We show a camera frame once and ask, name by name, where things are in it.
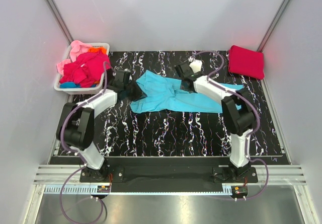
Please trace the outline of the cyan t shirt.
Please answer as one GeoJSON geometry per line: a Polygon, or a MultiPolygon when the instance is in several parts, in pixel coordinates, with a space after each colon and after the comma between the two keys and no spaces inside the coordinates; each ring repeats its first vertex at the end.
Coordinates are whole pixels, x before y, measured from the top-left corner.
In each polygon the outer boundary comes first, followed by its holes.
{"type": "Polygon", "coordinates": [[[130,104],[134,113],[171,110],[178,112],[222,113],[221,99],[229,94],[207,82],[207,76],[197,78],[200,93],[181,89],[181,81],[161,77],[146,71],[136,83],[146,97],[130,104]]]}

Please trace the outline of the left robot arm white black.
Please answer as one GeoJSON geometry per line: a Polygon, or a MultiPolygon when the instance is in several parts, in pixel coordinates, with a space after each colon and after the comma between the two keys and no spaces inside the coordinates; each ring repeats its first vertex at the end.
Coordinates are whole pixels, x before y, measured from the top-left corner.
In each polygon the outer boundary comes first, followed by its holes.
{"type": "Polygon", "coordinates": [[[77,104],[64,105],[56,137],[66,151],[80,157],[83,174],[99,182],[111,176],[108,161],[94,144],[95,119],[125,98],[138,101],[145,97],[130,70],[120,69],[111,80],[105,81],[104,88],[96,95],[77,104]]]}

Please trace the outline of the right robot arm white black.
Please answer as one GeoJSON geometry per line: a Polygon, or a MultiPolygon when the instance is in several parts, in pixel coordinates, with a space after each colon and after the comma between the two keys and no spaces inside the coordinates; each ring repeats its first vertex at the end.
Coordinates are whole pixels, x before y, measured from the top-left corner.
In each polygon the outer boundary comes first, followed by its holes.
{"type": "Polygon", "coordinates": [[[234,90],[217,83],[203,75],[200,68],[194,62],[175,67],[184,90],[203,94],[222,108],[224,125],[231,138],[231,153],[228,166],[213,171],[214,182],[244,182],[251,169],[250,137],[259,128],[259,116],[249,101],[247,90],[234,90]]]}

